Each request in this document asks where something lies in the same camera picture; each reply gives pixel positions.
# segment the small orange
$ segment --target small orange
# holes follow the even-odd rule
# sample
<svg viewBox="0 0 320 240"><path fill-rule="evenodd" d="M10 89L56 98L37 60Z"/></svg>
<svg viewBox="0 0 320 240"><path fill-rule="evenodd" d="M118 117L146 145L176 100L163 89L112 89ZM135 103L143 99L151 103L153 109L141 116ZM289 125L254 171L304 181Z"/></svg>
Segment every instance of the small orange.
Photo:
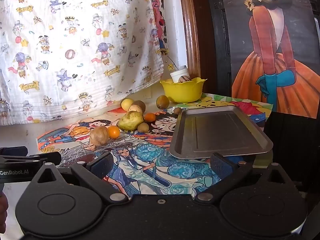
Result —
<svg viewBox="0 0 320 240"><path fill-rule="evenodd" d="M108 127L108 134L110 138L117 139L120 136L120 129L115 125L111 125Z"/></svg>
<svg viewBox="0 0 320 240"><path fill-rule="evenodd" d="M156 115L154 113L147 113L144 115L144 120L146 122L154 122L156 120Z"/></svg>

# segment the small potato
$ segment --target small potato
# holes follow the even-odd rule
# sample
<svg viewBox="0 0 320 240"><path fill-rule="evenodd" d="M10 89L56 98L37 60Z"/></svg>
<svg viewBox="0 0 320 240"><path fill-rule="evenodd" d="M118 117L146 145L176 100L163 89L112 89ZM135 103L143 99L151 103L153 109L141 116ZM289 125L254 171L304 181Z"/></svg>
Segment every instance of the small potato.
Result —
<svg viewBox="0 0 320 240"><path fill-rule="evenodd" d="M147 123L142 123L138 126L138 132L146 133L149 132L149 125Z"/></svg>

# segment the white cup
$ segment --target white cup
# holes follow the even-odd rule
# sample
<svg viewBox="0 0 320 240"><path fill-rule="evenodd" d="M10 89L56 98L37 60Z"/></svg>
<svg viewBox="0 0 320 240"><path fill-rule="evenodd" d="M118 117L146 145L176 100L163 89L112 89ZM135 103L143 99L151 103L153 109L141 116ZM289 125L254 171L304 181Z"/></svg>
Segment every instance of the white cup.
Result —
<svg viewBox="0 0 320 240"><path fill-rule="evenodd" d="M182 67L178 68L178 70L170 73L170 75L171 75L174 83L179 83L179 78L181 78L182 76L190 77L187 66L182 66Z"/></svg>

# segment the gray metal tray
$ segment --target gray metal tray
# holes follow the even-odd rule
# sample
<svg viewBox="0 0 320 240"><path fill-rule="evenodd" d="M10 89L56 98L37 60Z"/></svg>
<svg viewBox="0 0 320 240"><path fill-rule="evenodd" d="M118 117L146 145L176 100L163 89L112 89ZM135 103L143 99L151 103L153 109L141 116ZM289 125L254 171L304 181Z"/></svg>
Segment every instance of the gray metal tray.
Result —
<svg viewBox="0 0 320 240"><path fill-rule="evenodd" d="M170 153L179 159L209 158L269 152L272 141L238 107L184 110L178 117Z"/></svg>

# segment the yellow flower-shaped bowl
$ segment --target yellow flower-shaped bowl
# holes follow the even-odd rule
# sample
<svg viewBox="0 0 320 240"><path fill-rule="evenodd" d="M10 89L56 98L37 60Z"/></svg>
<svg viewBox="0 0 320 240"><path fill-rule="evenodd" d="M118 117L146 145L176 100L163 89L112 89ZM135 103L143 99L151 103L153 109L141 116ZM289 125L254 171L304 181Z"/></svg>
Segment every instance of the yellow flower-shaped bowl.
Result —
<svg viewBox="0 0 320 240"><path fill-rule="evenodd" d="M206 79L194 78L184 83L170 83L160 80L164 93L170 101L175 103L190 103L201 98L203 84Z"/></svg>

